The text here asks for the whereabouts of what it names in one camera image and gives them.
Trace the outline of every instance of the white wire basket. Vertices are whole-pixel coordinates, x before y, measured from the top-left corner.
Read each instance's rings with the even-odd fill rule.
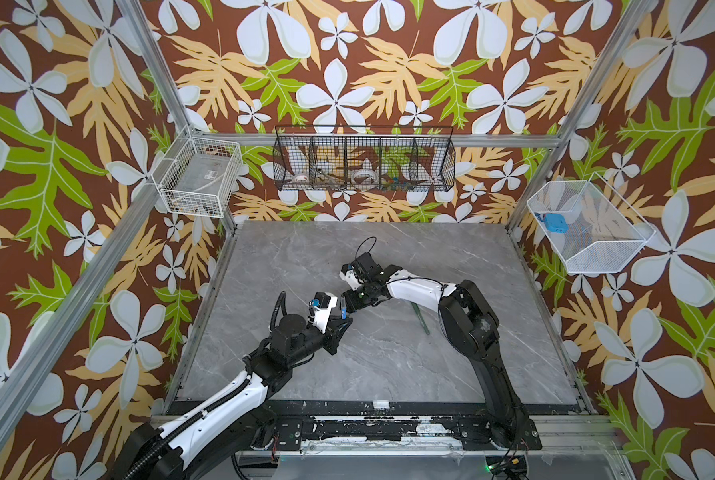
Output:
[[[599,175],[589,180],[551,181],[528,200],[529,210],[569,274],[619,273],[656,233],[615,188],[605,184],[604,192],[593,180],[605,184]],[[608,190],[615,205],[606,196]],[[638,220],[637,225],[622,210]],[[539,220],[545,214],[562,215],[568,230],[548,229]]]
[[[195,136],[186,139],[175,154],[169,149],[164,160],[172,164],[158,184],[158,191],[169,212],[224,216],[243,163],[240,145]]]

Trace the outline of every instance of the marble surface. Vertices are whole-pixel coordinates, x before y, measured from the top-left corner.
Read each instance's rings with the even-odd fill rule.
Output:
[[[243,368],[240,360],[267,336],[281,290],[288,312],[306,316],[315,292],[341,293],[342,264],[368,236],[381,265],[419,276],[478,285],[499,316],[501,351],[524,403],[575,404],[523,267],[501,225],[246,222],[180,399],[204,399]],[[447,342],[437,313],[389,300],[353,314],[336,356],[325,351],[294,371],[276,398],[482,402],[469,361]]]

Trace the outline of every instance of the electronic device with wires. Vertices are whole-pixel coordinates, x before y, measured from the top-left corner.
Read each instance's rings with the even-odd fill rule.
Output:
[[[360,254],[371,238],[371,248]],[[521,442],[526,448],[541,449],[541,442],[506,374],[496,313],[470,280],[444,283],[416,276],[400,266],[382,267],[371,256],[375,244],[376,237],[369,237],[358,247],[353,260],[342,266],[339,276],[349,290],[341,295],[314,294],[308,302],[308,318],[288,313],[286,292],[281,292],[272,310],[269,334],[244,357],[246,368],[227,387],[186,414],[157,429],[144,424],[132,432],[116,459],[111,478],[195,479],[227,457],[232,457],[238,476],[245,478],[235,457],[238,451],[271,448],[274,459],[275,450],[299,448],[305,436],[344,436],[344,424],[324,423],[319,429],[305,429],[301,427],[304,420],[296,423],[298,430],[287,432],[294,422],[279,422],[276,414],[265,408],[265,402],[292,379],[295,368],[310,362],[316,351],[337,353],[353,322],[351,314],[390,299],[409,300],[437,312],[443,335],[475,369],[485,396],[485,412],[473,418],[447,420],[443,422],[446,430],[465,448],[506,448],[500,462],[488,464],[488,471],[520,478],[520,460],[515,454],[509,457],[509,453],[516,452]],[[335,428],[333,433],[328,433],[329,428]],[[370,422],[355,422],[350,428],[348,435],[365,438],[400,438],[414,431],[410,424],[387,420],[384,425],[375,417]]]

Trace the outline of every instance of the black wire basket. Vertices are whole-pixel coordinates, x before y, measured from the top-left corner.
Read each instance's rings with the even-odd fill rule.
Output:
[[[339,128],[350,127],[334,125],[334,130]],[[420,128],[371,129],[377,133],[319,134],[313,127],[278,125],[272,150],[276,187],[361,191],[453,187],[453,128],[425,127],[428,134],[421,134]]]

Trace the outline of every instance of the floral patterned wall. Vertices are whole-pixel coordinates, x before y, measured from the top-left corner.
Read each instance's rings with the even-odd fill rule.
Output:
[[[142,6],[200,130],[446,125],[463,134],[553,134],[626,3],[159,0]],[[254,220],[502,223],[541,158],[529,149],[468,148],[458,152],[456,187],[448,192],[307,192],[305,198],[277,192],[271,149],[245,150],[247,169],[232,211]],[[427,176],[430,185],[439,183]]]
[[[515,236],[555,328],[638,476],[715,478],[715,0],[646,16],[555,178],[598,173],[657,229],[620,274],[567,275],[530,216]]]
[[[0,386],[171,141],[113,0],[0,2]],[[0,453],[0,478],[101,478],[158,408],[221,248],[157,206]]]

